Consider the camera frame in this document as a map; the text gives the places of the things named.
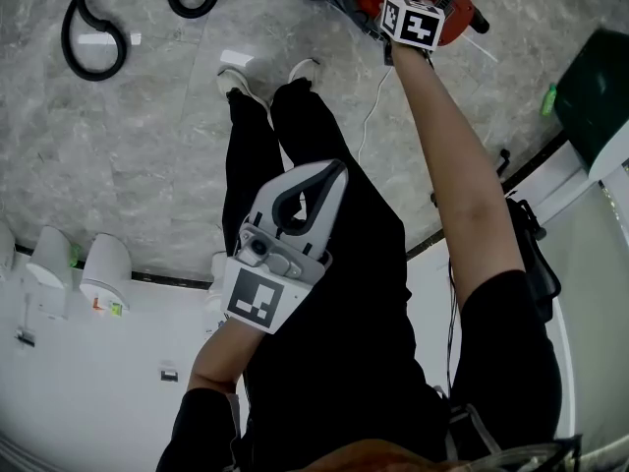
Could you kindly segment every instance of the white shoe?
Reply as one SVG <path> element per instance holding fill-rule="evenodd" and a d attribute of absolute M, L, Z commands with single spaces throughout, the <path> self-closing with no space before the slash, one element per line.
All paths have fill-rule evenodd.
<path fill-rule="evenodd" d="M 313 58 L 307 58 L 300 61 L 291 73 L 288 75 L 288 84 L 292 83 L 295 79 L 307 79 L 311 82 L 312 88 L 316 85 L 316 74 L 319 69 L 320 63 Z"/>
<path fill-rule="evenodd" d="M 223 96 L 227 97 L 227 94 L 232 89 L 237 89 L 242 94 L 252 97 L 268 112 L 268 104 L 266 103 L 266 101 L 252 93 L 252 90 L 249 88 L 249 83 L 247 82 L 245 76 L 235 68 L 226 68 L 225 70 L 220 72 L 216 76 L 216 83 L 218 84 L 218 90 L 220 90 Z"/>

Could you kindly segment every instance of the person's left arm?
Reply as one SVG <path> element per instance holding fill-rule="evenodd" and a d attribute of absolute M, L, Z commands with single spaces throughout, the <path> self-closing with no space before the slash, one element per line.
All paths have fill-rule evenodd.
<path fill-rule="evenodd" d="M 227 395 L 236 391 L 263 338 L 261 330 L 229 319 L 207 340 L 193 365 L 158 472 L 223 470 L 234 464 L 231 443 L 238 433 Z"/>

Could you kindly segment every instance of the black sleeve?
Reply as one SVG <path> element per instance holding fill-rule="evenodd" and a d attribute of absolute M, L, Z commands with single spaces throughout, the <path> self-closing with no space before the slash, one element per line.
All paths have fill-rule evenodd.
<path fill-rule="evenodd" d="M 223 470 L 234 462 L 231 444 L 236 437 L 228 398 L 213 389 L 192 389 L 184 395 L 157 472 Z"/>
<path fill-rule="evenodd" d="M 455 404 L 472 404 L 503 449 L 553 439 L 561 378 L 523 271 L 477 288 L 461 314 Z"/>

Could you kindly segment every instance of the gray marble floor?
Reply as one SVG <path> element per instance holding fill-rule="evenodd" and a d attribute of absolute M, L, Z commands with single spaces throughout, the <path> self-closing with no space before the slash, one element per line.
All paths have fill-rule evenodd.
<path fill-rule="evenodd" d="M 318 58 L 319 92 L 354 152 L 387 71 L 379 45 L 327 5 L 219 0 L 208 16 L 186 21 L 166 0 L 88 0 L 96 15 L 141 38 L 117 76 L 90 84 L 61 53 L 69 1 L 0 0 L 2 214 L 30 247 L 45 224 L 84 252 L 96 233 L 108 232 L 127 244 L 137 270 L 208 279 L 211 255 L 224 247 L 230 121 L 214 84 L 223 51 L 253 57 L 245 70 L 267 98 L 296 62 Z M 511 150 L 513 172 L 556 134 L 556 121 L 539 116 L 548 84 L 595 27 L 629 31 L 629 0 L 474 1 L 490 32 L 468 29 L 467 38 L 435 53 L 434 64 L 487 149 L 496 156 Z M 87 33 L 93 30 L 76 19 L 75 39 Z M 93 67 L 115 55 L 111 45 L 76 47 Z M 439 220 L 394 74 L 383 93 L 362 164 L 404 220 L 410 248 Z"/>

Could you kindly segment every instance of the green object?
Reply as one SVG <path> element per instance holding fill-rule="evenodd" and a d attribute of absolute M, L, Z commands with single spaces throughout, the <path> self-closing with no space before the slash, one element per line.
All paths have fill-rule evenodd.
<path fill-rule="evenodd" d="M 593 168 L 599 155 L 629 120 L 627 58 L 629 35 L 597 29 L 557 84 L 554 111 L 597 180 L 602 176 L 595 176 L 599 173 L 593 173 Z M 627 158 L 616 157 L 617 165 Z"/>
<path fill-rule="evenodd" d="M 76 267 L 79 263 L 79 254 L 81 253 L 81 247 L 73 244 L 70 247 L 70 267 Z"/>
<path fill-rule="evenodd" d="M 557 97 L 557 86 L 551 84 L 550 88 L 543 97 L 542 103 L 542 115 L 547 117 L 552 113 L 552 107 L 554 106 L 554 99 Z"/>

